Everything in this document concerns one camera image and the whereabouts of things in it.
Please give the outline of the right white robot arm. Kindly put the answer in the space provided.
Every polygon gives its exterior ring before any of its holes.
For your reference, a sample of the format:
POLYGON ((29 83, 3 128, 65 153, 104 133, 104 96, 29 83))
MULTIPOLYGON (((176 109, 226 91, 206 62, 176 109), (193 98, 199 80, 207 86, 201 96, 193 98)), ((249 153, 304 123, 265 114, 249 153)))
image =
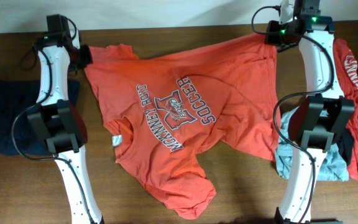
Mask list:
POLYGON ((319 1, 282 1, 279 21, 270 21, 266 44, 281 51, 298 47, 305 65, 307 91, 295 110, 283 140, 292 146, 293 159, 284 198, 275 223, 311 223, 311 201, 318 173, 354 113, 344 96, 334 65, 334 24, 321 15, 319 1))

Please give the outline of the orange McKinney Boyd soccer shirt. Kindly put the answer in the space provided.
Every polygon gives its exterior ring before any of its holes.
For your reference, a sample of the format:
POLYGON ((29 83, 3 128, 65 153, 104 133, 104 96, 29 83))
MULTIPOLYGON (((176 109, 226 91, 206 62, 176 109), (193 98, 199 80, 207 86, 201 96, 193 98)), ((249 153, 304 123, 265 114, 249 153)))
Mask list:
POLYGON ((218 141, 274 160, 277 51, 262 35, 145 60, 124 44, 90 52, 104 127, 122 138, 117 163, 180 217, 197 219, 216 195, 196 155, 218 141))

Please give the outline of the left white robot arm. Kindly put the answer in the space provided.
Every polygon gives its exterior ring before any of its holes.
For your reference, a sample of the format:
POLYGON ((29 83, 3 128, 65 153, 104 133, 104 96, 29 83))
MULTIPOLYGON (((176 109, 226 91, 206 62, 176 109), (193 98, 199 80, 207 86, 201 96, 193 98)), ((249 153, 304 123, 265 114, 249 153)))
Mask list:
POLYGON ((63 15, 47 16, 47 27, 35 43, 41 64, 40 90, 27 119, 60 170, 72 223, 103 223, 86 167, 86 126, 68 96, 68 73, 92 63, 90 48, 80 44, 76 25, 63 15))

